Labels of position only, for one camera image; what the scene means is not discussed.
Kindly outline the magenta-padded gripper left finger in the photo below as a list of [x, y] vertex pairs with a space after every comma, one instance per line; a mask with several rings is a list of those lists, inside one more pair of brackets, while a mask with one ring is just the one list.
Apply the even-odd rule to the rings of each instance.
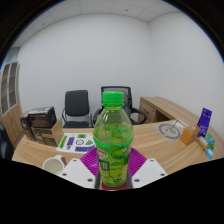
[[97, 149], [91, 149], [80, 159], [71, 159], [63, 169], [60, 177], [84, 188], [98, 189], [100, 174]]

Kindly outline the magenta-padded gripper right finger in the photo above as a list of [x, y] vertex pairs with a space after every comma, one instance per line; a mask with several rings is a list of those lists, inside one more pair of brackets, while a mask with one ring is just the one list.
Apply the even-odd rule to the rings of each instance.
[[166, 171], [154, 158], [147, 159], [138, 150], [131, 149], [128, 162], [128, 189], [141, 188], [165, 176]]

